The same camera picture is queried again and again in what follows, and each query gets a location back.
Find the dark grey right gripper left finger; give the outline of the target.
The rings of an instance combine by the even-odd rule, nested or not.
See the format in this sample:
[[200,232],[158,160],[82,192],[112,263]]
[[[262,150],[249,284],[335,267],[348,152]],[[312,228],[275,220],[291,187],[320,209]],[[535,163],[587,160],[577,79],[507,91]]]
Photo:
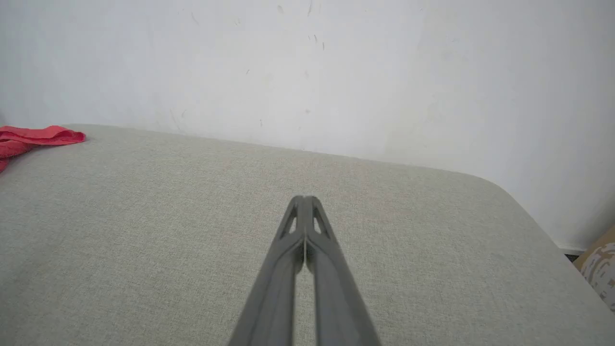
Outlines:
[[305,261],[305,232],[292,197],[240,313],[230,346],[292,346],[295,278]]

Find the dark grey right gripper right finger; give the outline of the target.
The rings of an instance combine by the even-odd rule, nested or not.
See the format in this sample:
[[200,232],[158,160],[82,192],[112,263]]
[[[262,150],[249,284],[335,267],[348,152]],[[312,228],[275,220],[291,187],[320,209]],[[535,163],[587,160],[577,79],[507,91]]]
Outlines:
[[320,200],[307,196],[306,255],[314,276],[316,344],[380,346],[381,341]]

